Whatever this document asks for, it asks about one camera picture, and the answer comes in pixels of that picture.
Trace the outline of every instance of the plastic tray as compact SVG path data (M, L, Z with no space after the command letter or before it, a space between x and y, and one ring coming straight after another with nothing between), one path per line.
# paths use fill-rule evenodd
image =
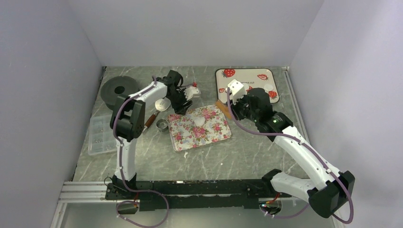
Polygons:
M109 126L111 115L91 117L89 123L88 154L116 151L116 140Z

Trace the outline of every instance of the flower pattern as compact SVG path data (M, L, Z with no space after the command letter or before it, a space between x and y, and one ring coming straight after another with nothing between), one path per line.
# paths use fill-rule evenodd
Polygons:
M204 117L202 127L194 124L194 119ZM183 151L231 137L230 127L224 114L216 105L189 110L186 115L168 115L169 132L173 148Z

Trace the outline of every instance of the marble table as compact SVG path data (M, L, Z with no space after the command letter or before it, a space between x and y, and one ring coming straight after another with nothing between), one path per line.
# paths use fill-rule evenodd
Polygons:
M130 76L137 80L140 88L150 84L151 76L166 76L168 71L178 71L184 78L184 85L197 82L201 98L193 99L191 108L212 105L217 101L214 72L219 68L244 68L240 66L137 66L107 67L101 86L115 76ZM301 131L296 115L290 88L281 67L268 67L277 85L280 100L273 109L286 114ZM155 111L154 105L146 109L146 119ZM158 115L166 118L172 114L169 109ZM112 114L102 101L96 98L92 116ZM256 130L252 122L242 120L249 129ZM137 141L135 165L137 180L223 180L223 179L260 179L272 169L299 178L307 178L306 173L285 151L272 143L267 137L249 134L229 121L232 137L187 151L173 150L168 132L159 132L155 123ZM102 181L112 176L116 168L116 151L98 155L88 155L88 133L77 163L73 181Z

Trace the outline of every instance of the strawberry cutting board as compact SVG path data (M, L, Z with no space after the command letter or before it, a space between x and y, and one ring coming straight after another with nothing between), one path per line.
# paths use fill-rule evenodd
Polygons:
M203 117L203 126L195 125L194 120ZM231 137L231 130L224 113L215 105L195 108L186 115L168 115L168 127L175 151L215 143Z
M227 102L227 85L233 79L240 81L248 91L252 88L263 88L270 96L270 102L276 103L279 95L273 74L269 69L218 69L215 72L217 98Z

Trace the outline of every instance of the wall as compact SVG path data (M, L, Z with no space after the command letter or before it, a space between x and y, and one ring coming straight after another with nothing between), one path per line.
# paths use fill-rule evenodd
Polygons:
M49 227L101 65L67 1L0 2L1 227Z
M105 66L289 66L323 0L69 0Z
M398 0L327 0L290 66L311 142L356 177L349 228L403 227L402 12Z

